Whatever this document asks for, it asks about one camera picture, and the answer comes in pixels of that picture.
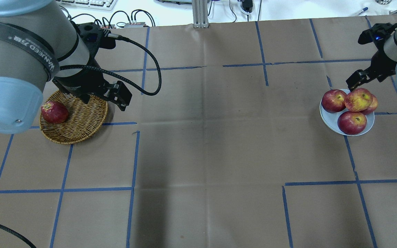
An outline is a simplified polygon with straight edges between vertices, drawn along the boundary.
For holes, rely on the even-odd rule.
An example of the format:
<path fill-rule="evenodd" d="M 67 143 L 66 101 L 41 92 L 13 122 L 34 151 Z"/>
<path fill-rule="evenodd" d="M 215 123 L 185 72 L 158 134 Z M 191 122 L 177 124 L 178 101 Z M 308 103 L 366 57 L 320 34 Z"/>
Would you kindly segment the red apple moved to plate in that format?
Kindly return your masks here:
<path fill-rule="evenodd" d="M 358 88 L 345 96 L 345 107 L 351 112 L 366 110 L 373 102 L 373 94 L 364 88 Z"/>

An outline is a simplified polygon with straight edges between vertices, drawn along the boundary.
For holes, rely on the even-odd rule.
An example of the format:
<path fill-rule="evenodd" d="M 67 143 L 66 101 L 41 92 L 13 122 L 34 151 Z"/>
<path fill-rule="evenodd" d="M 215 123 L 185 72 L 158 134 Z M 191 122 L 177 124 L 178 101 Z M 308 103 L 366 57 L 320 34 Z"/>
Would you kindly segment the red apple left on plate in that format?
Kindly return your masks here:
<path fill-rule="evenodd" d="M 365 109 L 362 110 L 361 113 L 364 115 L 372 114 L 378 107 L 378 99 L 375 95 L 372 94 L 372 103 Z"/>

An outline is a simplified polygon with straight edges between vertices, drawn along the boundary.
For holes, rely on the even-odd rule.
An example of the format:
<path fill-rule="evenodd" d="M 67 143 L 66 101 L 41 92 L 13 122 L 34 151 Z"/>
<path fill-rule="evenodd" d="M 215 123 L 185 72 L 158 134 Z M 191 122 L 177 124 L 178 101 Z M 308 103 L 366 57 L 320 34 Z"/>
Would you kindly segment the red apple on plate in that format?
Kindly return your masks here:
<path fill-rule="evenodd" d="M 343 133 L 357 135 L 366 128 L 367 117 L 361 112 L 346 111 L 339 116 L 337 125 Z"/>
<path fill-rule="evenodd" d="M 362 110 L 361 113 L 364 115 L 372 114 L 378 107 L 378 99 L 375 95 L 372 94 L 372 103 L 365 109 Z"/>
<path fill-rule="evenodd" d="M 321 106 L 328 113 L 341 112 L 346 109 L 346 95 L 344 91 L 339 89 L 327 91 L 321 99 Z"/>

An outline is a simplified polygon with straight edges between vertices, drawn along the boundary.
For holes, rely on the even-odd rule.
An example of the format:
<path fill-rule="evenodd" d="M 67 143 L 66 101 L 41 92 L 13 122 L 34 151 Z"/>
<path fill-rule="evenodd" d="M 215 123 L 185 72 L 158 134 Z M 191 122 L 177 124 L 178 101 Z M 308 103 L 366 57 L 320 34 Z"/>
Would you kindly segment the red apple far on plate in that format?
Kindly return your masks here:
<path fill-rule="evenodd" d="M 327 91 L 321 99 L 321 106 L 328 113 L 341 112 L 346 109 L 346 95 L 344 91 L 339 89 Z"/>

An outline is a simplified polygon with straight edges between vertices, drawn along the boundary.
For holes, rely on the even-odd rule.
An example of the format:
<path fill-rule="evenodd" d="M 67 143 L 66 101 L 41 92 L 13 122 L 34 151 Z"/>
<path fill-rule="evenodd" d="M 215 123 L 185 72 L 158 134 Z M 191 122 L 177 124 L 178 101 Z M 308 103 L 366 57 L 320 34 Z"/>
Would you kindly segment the wicker basket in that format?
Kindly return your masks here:
<path fill-rule="evenodd" d="M 39 129 L 50 141 L 58 144 L 75 144 L 93 136 L 108 115 L 108 104 L 96 96 L 90 96 L 88 104 L 79 98 L 55 91 L 48 98 L 62 103 L 69 111 L 68 119 L 61 124 L 48 123 L 40 114 Z"/>

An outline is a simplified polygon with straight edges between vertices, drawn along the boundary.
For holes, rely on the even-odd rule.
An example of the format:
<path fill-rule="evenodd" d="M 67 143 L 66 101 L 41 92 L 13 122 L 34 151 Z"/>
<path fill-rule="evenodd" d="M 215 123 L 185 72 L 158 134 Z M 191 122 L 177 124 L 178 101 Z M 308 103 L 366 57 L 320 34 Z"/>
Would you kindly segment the red apple near on plate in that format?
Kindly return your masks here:
<path fill-rule="evenodd" d="M 346 111 L 339 116 L 337 125 L 343 133 L 357 135 L 366 128 L 367 117 L 361 112 Z"/>

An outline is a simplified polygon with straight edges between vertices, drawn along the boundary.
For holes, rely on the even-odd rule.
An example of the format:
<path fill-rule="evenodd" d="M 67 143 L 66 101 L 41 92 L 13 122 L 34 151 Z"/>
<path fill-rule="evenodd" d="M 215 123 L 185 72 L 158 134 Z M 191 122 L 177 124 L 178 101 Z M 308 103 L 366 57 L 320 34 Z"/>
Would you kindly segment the light blue plate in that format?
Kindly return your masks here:
<path fill-rule="evenodd" d="M 354 91 L 332 89 L 320 102 L 323 122 L 333 131 L 347 136 L 358 136 L 369 131 L 374 124 L 374 111 L 378 99 L 369 90 Z"/>

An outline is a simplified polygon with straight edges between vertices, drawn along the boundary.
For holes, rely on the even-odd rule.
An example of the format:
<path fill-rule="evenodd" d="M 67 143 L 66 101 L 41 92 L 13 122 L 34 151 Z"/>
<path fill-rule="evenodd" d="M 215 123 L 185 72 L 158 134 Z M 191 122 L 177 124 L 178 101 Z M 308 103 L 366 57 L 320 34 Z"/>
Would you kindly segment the red apple in basket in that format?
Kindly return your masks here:
<path fill-rule="evenodd" d="M 41 106 L 43 119 L 52 124 L 65 122 L 69 117 L 69 111 L 64 104 L 57 101 L 47 101 Z"/>

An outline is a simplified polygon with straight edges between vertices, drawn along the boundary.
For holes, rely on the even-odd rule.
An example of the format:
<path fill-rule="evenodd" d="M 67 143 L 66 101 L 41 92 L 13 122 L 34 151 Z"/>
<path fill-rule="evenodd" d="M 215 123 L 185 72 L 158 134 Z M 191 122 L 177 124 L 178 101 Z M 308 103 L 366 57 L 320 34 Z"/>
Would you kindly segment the blue white pen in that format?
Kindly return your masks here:
<path fill-rule="evenodd" d="M 362 9 L 360 9 L 359 11 L 354 12 L 350 16 L 360 16 L 360 15 L 366 13 L 367 11 L 368 11 L 368 7 L 364 7 Z"/>

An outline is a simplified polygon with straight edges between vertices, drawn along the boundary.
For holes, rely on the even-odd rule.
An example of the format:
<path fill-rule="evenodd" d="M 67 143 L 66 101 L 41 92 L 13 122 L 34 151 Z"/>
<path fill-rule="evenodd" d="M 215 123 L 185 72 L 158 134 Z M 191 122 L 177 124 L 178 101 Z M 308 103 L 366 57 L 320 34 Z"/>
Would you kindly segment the white keyboard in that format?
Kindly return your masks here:
<path fill-rule="evenodd" d="M 56 0 L 60 5 L 68 5 L 78 8 L 96 9 L 96 10 L 112 10 L 118 0 Z"/>

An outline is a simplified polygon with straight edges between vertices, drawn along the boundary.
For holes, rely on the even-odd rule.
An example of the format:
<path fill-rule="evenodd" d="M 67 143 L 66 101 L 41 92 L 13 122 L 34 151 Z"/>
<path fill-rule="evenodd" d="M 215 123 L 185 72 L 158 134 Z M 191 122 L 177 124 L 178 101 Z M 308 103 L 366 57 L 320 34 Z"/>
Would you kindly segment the aluminium frame post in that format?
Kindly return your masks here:
<path fill-rule="evenodd" d="M 192 0 L 193 27 L 208 28 L 208 0 Z"/>

